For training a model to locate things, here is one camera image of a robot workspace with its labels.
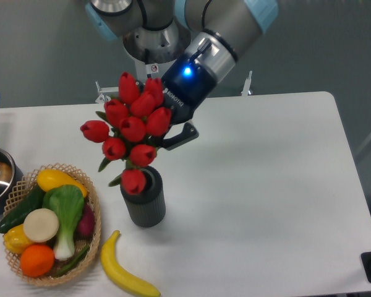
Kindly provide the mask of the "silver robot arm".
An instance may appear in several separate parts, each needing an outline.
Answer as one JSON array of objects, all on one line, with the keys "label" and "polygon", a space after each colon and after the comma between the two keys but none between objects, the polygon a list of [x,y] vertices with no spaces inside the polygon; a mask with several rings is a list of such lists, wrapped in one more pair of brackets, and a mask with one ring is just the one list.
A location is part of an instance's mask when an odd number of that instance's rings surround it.
[{"label": "silver robot arm", "polygon": [[85,10],[107,40],[121,39],[136,81],[163,82],[164,106],[180,134],[157,138],[172,150],[198,137],[195,110],[275,21],[276,1],[88,1]]}]

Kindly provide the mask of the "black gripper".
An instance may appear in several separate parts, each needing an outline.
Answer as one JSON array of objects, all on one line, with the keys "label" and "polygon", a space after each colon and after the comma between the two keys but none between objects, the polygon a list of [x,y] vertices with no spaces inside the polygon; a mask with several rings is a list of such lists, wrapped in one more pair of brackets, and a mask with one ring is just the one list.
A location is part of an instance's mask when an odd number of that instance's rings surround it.
[{"label": "black gripper", "polygon": [[[162,76],[164,88],[163,105],[171,109],[171,124],[180,124],[192,119],[194,111],[216,87],[216,79],[207,69],[196,63],[189,54],[180,56]],[[198,130],[189,122],[182,131],[169,139],[163,139],[161,146],[174,150],[199,136]]]}]

